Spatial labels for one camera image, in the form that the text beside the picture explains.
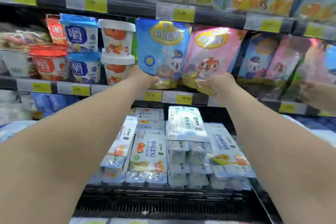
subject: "stack of yogurt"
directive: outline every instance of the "stack of yogurt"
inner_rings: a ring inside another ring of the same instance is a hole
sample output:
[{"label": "stack of yogurt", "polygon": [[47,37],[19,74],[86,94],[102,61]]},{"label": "stack of yogurt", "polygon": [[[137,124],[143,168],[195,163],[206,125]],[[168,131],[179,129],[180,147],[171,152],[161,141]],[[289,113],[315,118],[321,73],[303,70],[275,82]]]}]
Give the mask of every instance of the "stack of yogurt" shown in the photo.
[{"label": "stack of yogurt", "polygon": [[210,186],[214,189],[251,190],[248,178],[255,177],[254,171],[227,129],[219,123],[205,123],[205,128],[213,149],[207,154],[213,169]]},{"label": "stack of yogurt", "polygon": [[136,116],[126,117],[117,138],[100,163],[100,169],[89,180],[89,184],[100,184],[103,181],[109,185],[122,185],[127,173],[137,123]]},{"label": "stack of yogurt", "polygon": [[114,85],[125,79],[135,58],[131,55],[135,25],[129,22],[98,20],[103,34],[104,49],[101,63],[105,67],[107,83]]},{"label": "stack of yogurt", "polygon": [[165,187],[167,150],[163,110],[133,108],[131,115],[139,121],[126,182],[132,187]]},{"label": "stack of yogurt", "polygon": [[171,188],[198,188],[209,185],[212,167],[207,153],[212,152],[199,110],[170,106],[166,128],[168,179]]}]

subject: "yellow oval logo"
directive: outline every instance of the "yellow oval logo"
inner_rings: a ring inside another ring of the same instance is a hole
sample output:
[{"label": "yellow oval logo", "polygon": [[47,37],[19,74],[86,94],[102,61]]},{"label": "yellow oval logo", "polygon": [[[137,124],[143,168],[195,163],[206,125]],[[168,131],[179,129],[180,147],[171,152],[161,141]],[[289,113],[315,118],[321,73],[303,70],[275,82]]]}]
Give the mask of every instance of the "yellow oval logo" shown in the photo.
[{"label": "yellow oval logo", "polygon": [[171,21],[160,21],[149,31],[156,42],[164,45],[180,44],[183,40],[183,32],[184,30],[175,27]]},{"label": "yellow oval logo", "polygon": [[204,32],[196,37],[195,43],[201,48],[216,49],[227,43],[228,33],[228,28]]}]

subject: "person's left arm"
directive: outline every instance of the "person's left arm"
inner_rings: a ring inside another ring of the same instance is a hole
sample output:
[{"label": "person's left arm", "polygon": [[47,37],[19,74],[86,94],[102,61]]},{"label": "person's left arm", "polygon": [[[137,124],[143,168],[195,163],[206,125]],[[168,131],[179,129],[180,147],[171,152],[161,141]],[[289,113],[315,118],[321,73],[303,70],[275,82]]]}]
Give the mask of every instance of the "person's left arm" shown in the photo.
[{"label": "person's left arm", "polygon": [[68,224],[132,103],[157,80],[133,66],[124,81],[0,144],[0,222]]}]

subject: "white lid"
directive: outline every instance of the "white lid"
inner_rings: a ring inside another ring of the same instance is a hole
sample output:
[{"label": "white lid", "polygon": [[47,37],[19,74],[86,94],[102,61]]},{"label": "white lid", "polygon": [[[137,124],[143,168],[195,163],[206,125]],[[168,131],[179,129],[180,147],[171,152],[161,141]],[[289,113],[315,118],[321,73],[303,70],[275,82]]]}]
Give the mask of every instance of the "white lid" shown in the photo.
[{"label": "white lid", "polygon": [[135,25],[124,21],[113,21],[113,20],[98,20],[98,25],[100,28],[111,28],[117,30],[126,30],[135,32]]},{"label": "white lid", "polygon": [[106,54],[105,49],[102,50],[100,61],[103,64],[109,65],[133,65],[135,63],[135,58],[133,55],[127,56],[117,56]]}]

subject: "person's left hand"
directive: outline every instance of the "person's left hand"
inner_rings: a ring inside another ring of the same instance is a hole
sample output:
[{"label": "person's left hand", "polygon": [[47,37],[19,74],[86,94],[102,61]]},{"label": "person's left hand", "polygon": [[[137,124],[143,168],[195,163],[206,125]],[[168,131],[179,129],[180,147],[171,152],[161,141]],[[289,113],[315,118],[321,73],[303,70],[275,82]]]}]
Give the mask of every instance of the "person's left hand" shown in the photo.
[{"label": "person's left hand", "polygon": [[155,83],[159,80],[157,76],[152,76],[143,72],[138,65],[133,65],[126,78],[130,78],[138,81],[140,84],[143,83],[146,89],[150,86],[151,83]]}]

